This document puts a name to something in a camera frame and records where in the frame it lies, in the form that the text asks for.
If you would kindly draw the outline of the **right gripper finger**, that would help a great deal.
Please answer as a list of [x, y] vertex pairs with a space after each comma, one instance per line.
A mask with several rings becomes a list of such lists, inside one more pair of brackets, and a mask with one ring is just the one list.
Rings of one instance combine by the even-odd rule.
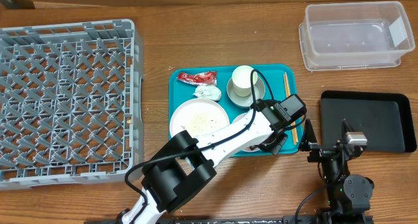
[[304, 124], [304, 134], [300, 139], [298, 150], [302, 152], [309, 152], [317, 148], [317, 139], [315, 137], [314, 129], [310, 119], [307, 119]]
[[342, 138], [346, 139], [349, 135], [354, 133], [352, 126], [347, 122], [347, 120], [344, 118], [342, 120]]

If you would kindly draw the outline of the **white cup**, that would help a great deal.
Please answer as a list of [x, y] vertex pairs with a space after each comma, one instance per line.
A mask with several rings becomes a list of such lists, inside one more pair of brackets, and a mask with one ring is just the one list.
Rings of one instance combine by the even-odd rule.
[[252, 72], [253, 67], [242, 65], [233, 71], [232, 81], [235, 93], [240, 97], [248, 96], [251, 93], [251, 80], [253, 84], [258, 81], [256, 72]]

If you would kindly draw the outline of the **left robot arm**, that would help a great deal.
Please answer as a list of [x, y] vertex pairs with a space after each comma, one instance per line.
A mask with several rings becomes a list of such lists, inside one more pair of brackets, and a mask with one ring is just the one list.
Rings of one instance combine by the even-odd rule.
[[296, 94], [283, 101], [258, 99], [243, 118], [214, 133], [174, 135], [149, 161], [126, 172], [125, 183], [140, 198], [132, 209], [118, 214], [117, 223], [156, 223], [189, 202], [217, 174], [222, 161], [245, 148], [278, 154], [286, 131], [300, 125], [306, 112]]

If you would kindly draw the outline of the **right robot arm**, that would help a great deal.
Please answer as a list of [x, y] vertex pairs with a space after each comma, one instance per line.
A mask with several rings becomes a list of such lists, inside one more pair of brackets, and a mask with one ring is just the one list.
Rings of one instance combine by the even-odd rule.
[[[347, 162], [360, 157], [367, 147], [364, 133], [354, 131], [342, 121], [342, 138], [331, 146], [317, 143], [310, 120], [306, 120], [299, 150], [308, 152], [307, 161], [315, 163], [324, 186], [309, 194], [294, 214], [295, 223], [372, 223], [364, 213], [370, 209], [374, 182], [364, 176], [351, 174]], [[328, 207], [316, 214], [301, 215], [300, 210], [312, 197], [325, 192]]]

